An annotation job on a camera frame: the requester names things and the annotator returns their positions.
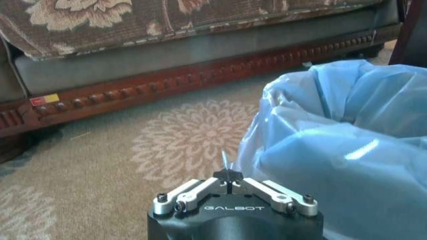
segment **floral upholstery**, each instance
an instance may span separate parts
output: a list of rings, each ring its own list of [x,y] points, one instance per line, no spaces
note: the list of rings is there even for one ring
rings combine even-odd
[[[54,58],[307,19],[381,0],[1,0],[0,34]]]

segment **trash bag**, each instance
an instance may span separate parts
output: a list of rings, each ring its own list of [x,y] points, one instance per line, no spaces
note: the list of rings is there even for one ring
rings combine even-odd
[[[427,239],[427,69],[364,60],[267,84],[232,168],[312,194],[328,239]]]

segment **sofa cushion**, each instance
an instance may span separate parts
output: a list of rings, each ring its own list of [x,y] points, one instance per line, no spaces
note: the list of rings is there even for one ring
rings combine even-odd
[[[33,58],[283,23],[381,0],[1,0],[0,33]]]
[[[29,93],[50,94],[141,73],[396,24],[396,6],[391,4],[380,9],[368,7],[347,14],[116,48],[64,59],[33,61],[29,57],[20,56],[14,65]],[[375,21],[377,15],[388,17]]]

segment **floor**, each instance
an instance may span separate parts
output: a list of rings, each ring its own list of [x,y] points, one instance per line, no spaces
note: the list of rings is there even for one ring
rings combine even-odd
[[[385,65],[395,42],[379,57]],[[205,179],[231,159],[264,85],[259,76],[58,128],[0,164],[0,240],[145,239],[157,193]]]

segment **sofa leg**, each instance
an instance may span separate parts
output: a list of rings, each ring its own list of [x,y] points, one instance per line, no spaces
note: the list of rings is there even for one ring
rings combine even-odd
[[[380,51],[384,48],[384,43],[363,48],[357,51],[349,52],[347,57],[349,58],[376,58],[379,56]]]
[[[14,159],[30,147],[28,134],[18,134],[0,138],[0,163]]]

